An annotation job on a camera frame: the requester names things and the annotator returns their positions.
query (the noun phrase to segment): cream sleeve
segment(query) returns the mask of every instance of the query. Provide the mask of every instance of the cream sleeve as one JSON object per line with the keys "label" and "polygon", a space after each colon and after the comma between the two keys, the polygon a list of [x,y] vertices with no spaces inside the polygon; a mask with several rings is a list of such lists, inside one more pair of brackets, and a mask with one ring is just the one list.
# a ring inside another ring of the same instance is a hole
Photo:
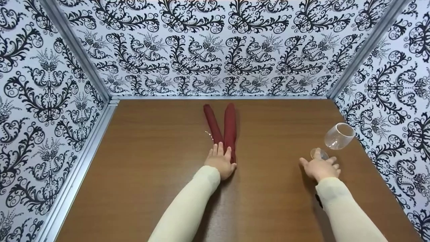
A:
{"label": "cream sleeve", "polygon": [[338,178],[321,180],[316,192],[329,217],[336,242],[387,241]]}
{"label": "cream sleeve", "polygon": [[201,167],[164,212],[148,242],[191,242],[220,180],[216,168]]}

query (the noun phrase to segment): clear plastic glass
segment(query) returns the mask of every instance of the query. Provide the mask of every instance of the clear plastic glass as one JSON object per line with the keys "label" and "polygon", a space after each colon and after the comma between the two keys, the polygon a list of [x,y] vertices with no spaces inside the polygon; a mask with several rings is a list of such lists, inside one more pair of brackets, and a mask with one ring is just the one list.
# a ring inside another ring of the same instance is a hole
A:
{"label": "clear plastic glass", "polygon": [[[355,137],[355,130],[346,123],[338,123],[331,128],[324,136],[324,143],[330,149],[343,149],[351,140]],[[316,149],[310,151],[310,155],[313,159]],[[327,153],[321,149],[321,158],[326,160],[329,158]]]}

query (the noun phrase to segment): folded red napkin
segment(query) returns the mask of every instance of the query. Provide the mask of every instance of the folded red napkin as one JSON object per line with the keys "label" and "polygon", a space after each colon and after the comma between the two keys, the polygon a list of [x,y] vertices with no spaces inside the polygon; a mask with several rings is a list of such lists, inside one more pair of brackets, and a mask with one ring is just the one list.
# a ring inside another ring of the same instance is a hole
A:
{"label": "folded red napkin", "polygon": [[229,103],[224,112],[224,150],[231,147],[231,161],[236,162],[236,110],[234,104]]}
{"label": "folded red napkin", "polygon": [[211,106],[209,104],[205,104],[203,106],[203,111],[205,112],[206,120],[208,121],[214,144],[224,142],[224,140],[222,139],[221,131],[218,127],[218,123],[216,122],[214,111],[212,110]]}

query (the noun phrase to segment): damask wallpaper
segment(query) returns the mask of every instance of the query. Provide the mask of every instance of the damask wallpaper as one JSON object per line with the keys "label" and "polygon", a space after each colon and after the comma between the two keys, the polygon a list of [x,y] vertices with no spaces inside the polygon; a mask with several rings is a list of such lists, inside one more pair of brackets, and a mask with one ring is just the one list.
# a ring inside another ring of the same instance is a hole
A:
{"label": "damask wallpaper", "polygon": [[0,241],[34,241],[104,103],[37,0],[0,0]]}
{"label": "damask wallpaper", "polygon": [[391,0],[58,2],[113,96],[326,96]]}
{"label": "damask wallpaper", "polygon": [[430,241],[430,1],[412,0],[337,98],[345,120]]}

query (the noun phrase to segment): wooden table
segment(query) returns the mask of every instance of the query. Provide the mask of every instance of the wooden table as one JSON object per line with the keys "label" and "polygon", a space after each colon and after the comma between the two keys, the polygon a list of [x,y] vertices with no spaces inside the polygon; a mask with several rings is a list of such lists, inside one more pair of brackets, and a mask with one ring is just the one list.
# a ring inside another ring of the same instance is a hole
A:
{"label": "wooden table", "polygon": [[[224,130],[227,100],[121,101],[58,242],[142,242],[202,165],[212,140],[209,103]],[[324,147],[343,118],[330,100],[234,100],[238,170],[209,201],[195,242],[329,242],[329,222],[298,159]],[[390,242],[421,241],[355,139],[341,179]]]}

